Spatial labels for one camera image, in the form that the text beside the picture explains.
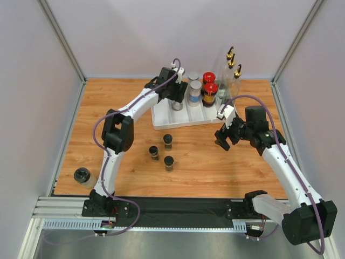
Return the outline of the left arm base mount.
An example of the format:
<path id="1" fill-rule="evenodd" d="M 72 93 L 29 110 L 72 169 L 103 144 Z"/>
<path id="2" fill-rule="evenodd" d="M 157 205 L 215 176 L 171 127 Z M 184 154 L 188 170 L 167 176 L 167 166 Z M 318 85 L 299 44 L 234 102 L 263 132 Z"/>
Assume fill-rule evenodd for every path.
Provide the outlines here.
<path id="1" fill-rule="evenodd" d="M 81 216 L 92 218 L 105 218 L 101 221 L 101 229 L 96 233 L 108 233 L 108 229 L 114 229 L 119 218 L 128 218 L 132 203 L 128 200 L 114 200 L 109 196 L 98 194 L 92 190 L 87 200 L 84 201 Z"/>

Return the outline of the small black-cap spice bottle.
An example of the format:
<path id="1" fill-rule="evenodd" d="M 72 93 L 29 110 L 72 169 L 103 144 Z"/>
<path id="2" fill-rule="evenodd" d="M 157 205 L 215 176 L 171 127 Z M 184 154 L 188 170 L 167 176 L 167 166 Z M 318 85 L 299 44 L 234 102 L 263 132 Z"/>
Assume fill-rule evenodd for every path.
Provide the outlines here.
<path id="1" fill-rule="evenodd" d="M 150 146 L 149 147 L 149 154 L 153 161 L 159 161 L 159 153 L 158 153 L 158 147 L 157 146 Z"/>

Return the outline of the white-contents jar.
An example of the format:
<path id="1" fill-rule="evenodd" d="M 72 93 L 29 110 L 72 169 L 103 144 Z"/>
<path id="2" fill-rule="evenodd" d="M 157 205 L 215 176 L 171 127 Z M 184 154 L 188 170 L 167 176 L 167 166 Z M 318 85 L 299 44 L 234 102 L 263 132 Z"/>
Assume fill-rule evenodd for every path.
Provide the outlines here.
<path id="1" fill-rule="evenodd" d="M 188 83 L 190 84 L 192 81 L 199 80 L 199 74 L 196 72 L 188 73 Z"/>

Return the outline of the black-knob lid glass jar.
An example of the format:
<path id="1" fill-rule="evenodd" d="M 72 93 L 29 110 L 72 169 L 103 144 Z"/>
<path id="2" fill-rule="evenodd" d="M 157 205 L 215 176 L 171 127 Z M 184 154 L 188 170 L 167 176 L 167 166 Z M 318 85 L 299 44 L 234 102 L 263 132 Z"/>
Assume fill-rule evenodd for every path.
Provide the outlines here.
<path id="1" fill-rule="evenodd" d="M 171 108 L 173 111 L 181 111 L 183 109 L 183 102 L 172 101 Z"/>

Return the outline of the black-lid jar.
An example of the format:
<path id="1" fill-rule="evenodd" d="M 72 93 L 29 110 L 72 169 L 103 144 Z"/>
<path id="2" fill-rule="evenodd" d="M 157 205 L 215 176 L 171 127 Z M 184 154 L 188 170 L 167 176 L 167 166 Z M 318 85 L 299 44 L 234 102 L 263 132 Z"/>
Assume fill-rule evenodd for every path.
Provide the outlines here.
<path id="1" fill-rule="evenodd" d="M 78 168 L 74 172 L 73 177 L 77 183 L 87 189 L 93 189 L 97 182 L 95 176 L 85 167 Z"/>

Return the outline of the red-lid sauce jar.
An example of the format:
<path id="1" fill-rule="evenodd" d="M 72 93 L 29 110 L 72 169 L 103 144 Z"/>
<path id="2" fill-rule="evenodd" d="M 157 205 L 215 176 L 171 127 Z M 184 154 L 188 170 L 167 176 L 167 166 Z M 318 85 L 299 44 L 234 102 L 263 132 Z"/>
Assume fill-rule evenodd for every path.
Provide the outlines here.
<path id="1" fill-rule="evenodd" d="M 202 83 L 205 86 L 208 83 L 214 83 L 216 80 L 216 75 L 213 72 L 206 72 L 203 74 Z"/>
<path id="2" fill-rule="evenodd" d="M 215 96 L 218 92 L 218 85 L 215 83 L 207 83 L 204 86 L 203 105 L 211 107 L 215 102 Z"/>

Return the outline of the tall jar white beads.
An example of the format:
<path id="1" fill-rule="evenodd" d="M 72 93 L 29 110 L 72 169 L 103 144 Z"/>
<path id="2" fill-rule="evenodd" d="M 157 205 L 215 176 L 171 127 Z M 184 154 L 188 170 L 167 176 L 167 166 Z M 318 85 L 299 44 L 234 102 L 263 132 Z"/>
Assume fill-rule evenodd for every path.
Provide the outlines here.
<path id="1" fill-rule="evenodd" d="M 198 80 L 194 80 L 190 83 L 189 94 L 188 94 L 188 104 L 191 107 L 196 107 L 199 105 L 199 97 L 201 95 L 202 83 Z"/>

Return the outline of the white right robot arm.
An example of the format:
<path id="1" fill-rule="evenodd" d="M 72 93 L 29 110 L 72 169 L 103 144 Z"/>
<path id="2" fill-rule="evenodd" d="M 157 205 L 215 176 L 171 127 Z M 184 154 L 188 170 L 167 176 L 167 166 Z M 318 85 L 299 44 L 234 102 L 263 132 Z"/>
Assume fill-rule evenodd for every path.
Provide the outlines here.
<path id="1" fill-rule="evenodd" d="M 241 140 L 249 141 L 259 155 L 269 164 L 281 183 L 288 204 L 277 201 L 266 191 L 257 190 L 245 195 L 243 212 L 254 219 L 263 214 L 279 226 L 292 245 L 308 243 L 330 237 L 337 207 L 333 201 L 325 201 L 308 183 L 293 160 L 286 140 L 268 122 L 263 106 L 249 106 L 242 120 L 233 106 L 222 105 L 217 117 L 225 123 L 215 132 L 216 142 L 224 150 Z"/>

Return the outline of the oil bottle with dark sauce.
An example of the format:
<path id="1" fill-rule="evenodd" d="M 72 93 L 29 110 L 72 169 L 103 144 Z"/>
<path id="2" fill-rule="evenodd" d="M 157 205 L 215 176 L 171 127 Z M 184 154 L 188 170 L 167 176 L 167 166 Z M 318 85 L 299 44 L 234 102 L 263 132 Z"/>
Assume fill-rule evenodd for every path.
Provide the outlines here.
<path id="1" fill-rule="evenodd" d="M 225 89 L 222 96 L 222 104 L 228 102 L 231 98 L 238 95 L 240 89 L 240 76 L 242 75 L 242 65 L 239 64 L 235 70 L 232 70 L 231 77 L 225 79 Z"/>

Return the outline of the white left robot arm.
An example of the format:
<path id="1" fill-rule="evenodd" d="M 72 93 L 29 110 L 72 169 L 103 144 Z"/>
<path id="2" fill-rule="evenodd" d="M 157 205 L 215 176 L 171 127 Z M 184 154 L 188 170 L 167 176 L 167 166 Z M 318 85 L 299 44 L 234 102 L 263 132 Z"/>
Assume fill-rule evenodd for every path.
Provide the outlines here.
<path id="1" fill-rule="evenodd" d="M 134 142 L 134 124 L 150 108 L 163 99 L 182 102 L 188 83 L 182 80 L 185 69 L 172 64 L 149 81 L 139 95 L 123 108 L 109 110 L 93 128 L 95 143 L 104 150 L 97 183 L 89 199 L 96 201 L 94 210 L 107 216 L 113 210 L 110 200 L 115 194 L 115 179 L 125 153 Z"/>

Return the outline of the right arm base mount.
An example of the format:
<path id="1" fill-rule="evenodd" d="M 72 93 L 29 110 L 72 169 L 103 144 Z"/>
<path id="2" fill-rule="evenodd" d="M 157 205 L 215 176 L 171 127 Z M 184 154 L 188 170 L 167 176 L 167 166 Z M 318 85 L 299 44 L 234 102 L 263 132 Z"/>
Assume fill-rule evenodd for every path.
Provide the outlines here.
<path id="1" fill-rule="evenodd" d="M 257 213 L 254 210 L 252 197 L 246 196 L 240 200 L 227 200 L 225 203 L 226 217 L 231 220 L 250 219 L 266 220 L 267 216 Z"/>

